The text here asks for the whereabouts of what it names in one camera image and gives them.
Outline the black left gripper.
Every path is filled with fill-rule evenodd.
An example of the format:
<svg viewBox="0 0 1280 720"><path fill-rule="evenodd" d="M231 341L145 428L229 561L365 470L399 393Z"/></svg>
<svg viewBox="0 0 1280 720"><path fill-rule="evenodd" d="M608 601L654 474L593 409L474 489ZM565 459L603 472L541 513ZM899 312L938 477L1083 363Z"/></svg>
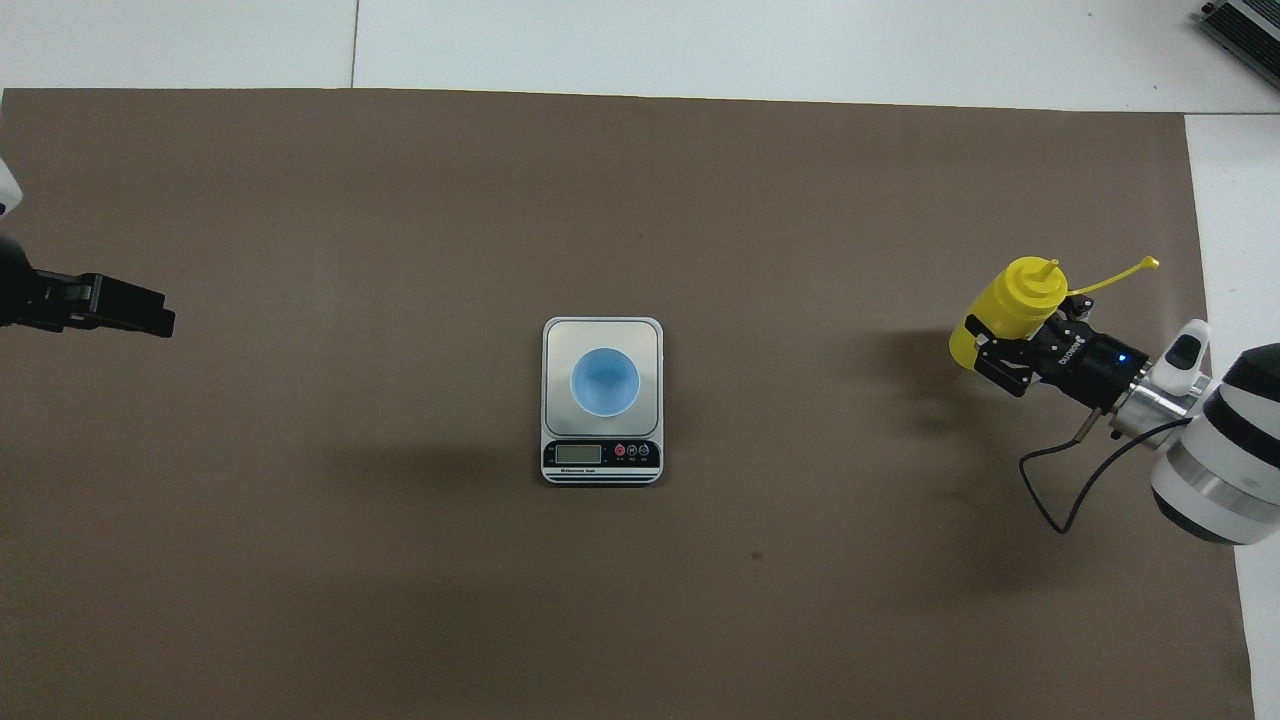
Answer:
<svg viewBox="0 0 1280 720"><path fill-rule="evenodd" d="M27 307L42 299L41 307ZM38 275L20 243L5 234L1 236L1 327L23 325L52 333L65 328L115 329L172 338L177 322L174 311L165 307L164 293L99 273Z"/></svg>

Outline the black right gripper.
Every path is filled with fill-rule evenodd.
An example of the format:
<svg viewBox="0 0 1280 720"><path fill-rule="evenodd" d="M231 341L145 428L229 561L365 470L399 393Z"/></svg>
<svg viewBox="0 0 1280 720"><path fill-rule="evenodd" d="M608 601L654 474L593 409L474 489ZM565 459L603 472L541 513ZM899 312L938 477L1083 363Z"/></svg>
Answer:
<svg viewBox="0 0 1280 720"><path fill-rule="evenodd" d="M1088 324L1093 306L1087 295L1068 295L1047 324L1016 340L998 337L979 318L966 318L975 348L973 370L1014 397L1023 397L1039 377L1091 410L1115 410L1146 372L1149 355L1094 331Z"/></svg>

